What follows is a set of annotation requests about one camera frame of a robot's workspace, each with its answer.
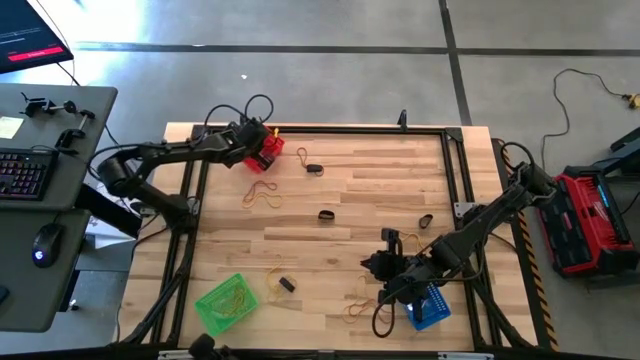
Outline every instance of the computer screen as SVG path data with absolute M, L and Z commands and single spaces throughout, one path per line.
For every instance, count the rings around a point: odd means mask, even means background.
M 0 0 L 0 74 L 72 59 L 27 0 Z

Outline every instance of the concrete floor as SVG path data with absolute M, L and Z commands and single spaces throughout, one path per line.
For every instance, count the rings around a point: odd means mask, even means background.
M 119 96 L 109 120 L 121 142 L 160 139 L 169 121 L 200 121 L 213 105 L 241 106 L 254 93 L 276 104 L 273 121 L 392 123 L 406 108 L 411 124 L 461 124 L 460 71 L 473 125 L 520 141 L 540 159 L 540 137 L 564 129 L 552 79 L 566 67 L 601 74 L 613 91 L 640 92 L 640 51 L 608 56 L 459 56 L 438 54 L 294 54 L 193 52 L 181 45 L 441 47 L 438 0 L 41 0 L 72 46 L 93 43 L 178 45 L 140 51 L 75 50 L 76 77 L 109 85 Z M 459 48 L 640 49 L 635 0 L 449 0 Z M 57 66 L 0 75 L 0 82 L 66 84 Z M 593 79 L 558 82 L 572 129 L 547 146 L 547 170 L 589 164 L 640 123 L 640 112 L 606 94 Z M 217 120 L 235 117 L 221 112 Z M 109 144 L 102 139 L 102 146 Z M 635 184 L 616 189 L 625 206 Z M 630 211 L 626 217 L 637 217 Z M 550 269 L 535 218 L 529 217 L 560 348 L 640 358 L 640 288 L 587 292 Z M 632 229 L 632 234 L 640 234 Z M 0 333 L 0 353 L 84 347 L 111 339 L 124 289 L 127 249 L 84 254 L 76 298 L 85 309 L 59 314 L 44 334 Z

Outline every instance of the wooden tabletop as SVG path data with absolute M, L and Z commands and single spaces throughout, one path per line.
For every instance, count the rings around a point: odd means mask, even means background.
M 165 138 L 181 141 L 190 123 L 170 123 Z M 486 127 L 463 127 L 473 190 L 477 202 L 488 203 L 502 192 Z M 440 288 L 452 315 L 417 332 L 404 309 L 396 305 L 396 325 L 386 339 L 371 331 L 373 309 L 360 317 L 345 317 L 345 307 L 375 298 L 380 284 L 360 261 L 385 248 L 380 229 L 391 227 L 418 233 L 423 244 L 453 229 L 446 176 L 439 138 L 426 135 L 283 134 L 283 153 L 264 174 L 252 173 L 243 164 L 227 169 L 212 165 L 196 242 L 194 263 L 180 345 L 188 347 L 206 332 L 193 304 L 225 279 L 241 273 L 260 305 L 216 336 L 219 345 L 231 348 L 348 349 L 348 350 L 471 350 L 471 332 L 463 286 Z M 296 154 L 308 151 L 307 163 L 321 164 L 321 177 L 307 174 Z M 458 168 L 455 148 L 452 157 Z M 157 169 L 153 184 L 167 193 L 178 193 L 183 164 Z M 264 198 L 245 208 L 243 196 L 257 180 L 274 182 L 266 191 L 281 197 L 273 208 Z M 197 172 L 193 177 L 195 191 Z M 458 189 L 462 196 L 461 180 Z M 272 205 L 278 205 L 272 199 Z M 335 221 L 318 222 L 320 210 L 332 210 Z M 434 218 L 426 230 L 418 219 Z M 141 236 L 164 226 L 158 219 Z M 506 226 L 495 231 L 512 241 Z M 169 234 L 159 235 L 138 247 L 120 311 L 122 336 L 128 335 L 158 296 Z M 415 252 L 416 239 L 404 242 L 405 253 Z M 522 336 L 536 343 L 527 296 L 515 252 L 490 238 L 486 247 L 490 279 L 496 302 Z M 294 278 L 294 293 L 268 300 L 267 273 L 278 264 L 272 285 L 282 276 Z M 168 333 L 173 301 L 169 304 L 163 338 Z M 486 313 L 479 309 L 488 338 Z M 388 320 L 389 315 L 382 316 Z M 386 330 L 379 322 L 379 331 Z

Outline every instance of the black bracket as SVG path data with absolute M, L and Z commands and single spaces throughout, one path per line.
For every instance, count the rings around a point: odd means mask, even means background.
M 462 137 L 462 129 L 461 128 L 445 128 L 444 132 L 453 140 L 461 143 L 463 141 L 463 137 Z
M 398 125 L 400 125 L 400 129 L 402 132 L 407 132 L 407 109 L 402 109 L 400 112 L 400 117 L 398 118 Z

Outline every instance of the desk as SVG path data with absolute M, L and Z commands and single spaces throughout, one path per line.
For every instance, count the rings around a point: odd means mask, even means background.
M 182 140 L 191 134 L 192 125 L 169 124 L 165 138 Z M 489 131 L 485 127 L 464 127 L 462 132 L 476 201 L 488 203 L 502 192 Z M 369 295 L 375 295 L 380 287 L 360 266 L 360 261 L 385 247 L 380 240 L 381 227 L 419 232 L 418 218 L 431 213 L 434 219 L 430 227 L 420 232 L 424 243 L 453 229 L 439 140 L 423 135 L 285 133 L 282 136 L 286 141 L 283 154 L 265 174 L 253 174 L 243 165 L 230 170 L 222 165 L 210 167 L 179 345 L 188 347 L 205 332 L 193 303 L 239 272 L 261 304 L 217 336 L 219 345 L 276 349 L 472 349 L 460 284 L 450 283 L 441 288 L 452 316 L 426 331 L 416 332 L 399 305 L 396 305 L 396 327 L 386 339 L 378 339 L 371 332 L 371 310 L 354 324 L 346 324 L 341 318 L 344 307 L 353 303 L 359 276 L 365 276 Z M 307 174 L 301 168 L 296 155 L 300 146 L 308 150 L 308 163 L 325 167 L 322 177 Z M 183 168 L 182 164 L 158 168 L 154 185 L 167 193 L 178 193 Z M 194 189 L 197 174 L 192 179 Z M 251 209 L 241 206 L 243 195 L 256 180 L 278 184 L 282 207 L 273 209 L 264 199 Z M 336 213 L 333 224 L 318 223 L 317 215 L 322 209 Z M 144 233 L 163 226 L 162 221 L 156 221 Z M 511 240 L 506 227 L 496 233 Z M 136 250 L 120 311 L 123 336 L 140 322 L 158 295 L 168 239 L 169 234 L 165 233 Z M 407 240 L 404 248 L 405 252 L 415 251 L 415 240 Z M 497 303 L 523 337 L 536 343 L 516 254 L 491 240 L 486 251 Z M 280 262 L 280 257 L 283 270 L 277 272 L 277 277 L 292 276 L 298 286 L 293 294 L 268 303 L 265 275 Z M 172 309 L 170 303 L 163 339 L 170 327 Z M 480 317 L 486 328 L 483 309 Z
M 64 295 L 70 295 L 65 291 L 73 291 L 73 269 L 91 213 L 101 217 L 104 212 L 124 212 L 83 184 L 87 172 L 83 161 L 95 152 L 117 91 L 106 87 L 0 84 L 0 116 L 24 119 L 13 139 L 0 139 L 0 147 L 54 146 L 63 130 L 80 124 L 80 116 L 65 111 L 38 113 L 33 118 L 21 115 L 25 108 L 21 92 L 29 97 L 47 97 L 56 105 L 71 100 L 78 110 L 86 108 L 96 114 L 96 119 L 88 120 L 84 127 L 85 138 L 72 144 L 82 161 L 59 155 L 42 202 L 0 201 L 0 284 L 10 291 L 0 305 L 0 330 L 43 332 L 51 326 Z M 59 211 L 63 212 L 57 222 L 65 227 L 60 255 L 51 267 L 40 269 L 31 259 L 33 241 L 40 227 L 53 222 Z M 135 234 L 140 220 L 127 215 Z

